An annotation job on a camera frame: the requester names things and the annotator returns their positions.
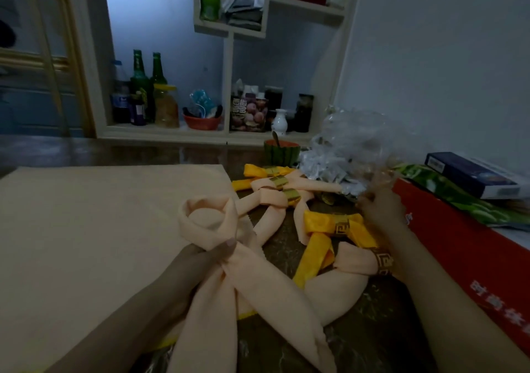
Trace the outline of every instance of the hand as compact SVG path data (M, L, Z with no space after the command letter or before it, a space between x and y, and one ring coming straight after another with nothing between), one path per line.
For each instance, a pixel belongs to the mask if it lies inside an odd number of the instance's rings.
M361 210L368 227L383 234L406 225L406 209L401 204L401 197L392 191L389 184L375 186L362 193L356 207Z
M204 251L196 245L182 249L153 284L169 304L170 319L185 312L191 291L216 263L232 255L235 246L236 240L229 239L210 251Z

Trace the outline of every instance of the white vase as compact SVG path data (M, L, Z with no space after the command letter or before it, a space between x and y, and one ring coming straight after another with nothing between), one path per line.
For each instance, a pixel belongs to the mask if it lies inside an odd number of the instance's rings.
M287 119L285 118L285 109L276 109L276 117L272 121L272 131L276 132L278 136L284 136L287 133Z

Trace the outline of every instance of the forearm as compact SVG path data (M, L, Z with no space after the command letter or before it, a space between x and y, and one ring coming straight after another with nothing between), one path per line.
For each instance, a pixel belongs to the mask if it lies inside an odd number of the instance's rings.
M526 355L453 281L413 232L394 224L386 236L441 372L530 371Z
M142 289L47 370L122 372L168 323L167 296L156 283Z

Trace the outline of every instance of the green glass bottle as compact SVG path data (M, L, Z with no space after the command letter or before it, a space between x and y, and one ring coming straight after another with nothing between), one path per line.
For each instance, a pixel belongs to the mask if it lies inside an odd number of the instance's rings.
M153 84L168 84L162 71L162 61L158 52L153 52L153 76L151 77L151 82Z
M131 77L132 93L140 91L145 106L145 118L147 122L155 121L155 101L153 98L153 83L145 75L142 51L134 50L134 74Z

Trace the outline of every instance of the red cardboard box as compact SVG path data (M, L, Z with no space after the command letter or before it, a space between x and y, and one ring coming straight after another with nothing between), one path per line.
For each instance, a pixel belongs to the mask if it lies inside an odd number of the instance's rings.
M399 179L393 190L423 245L530 356L530 251L412 183Z

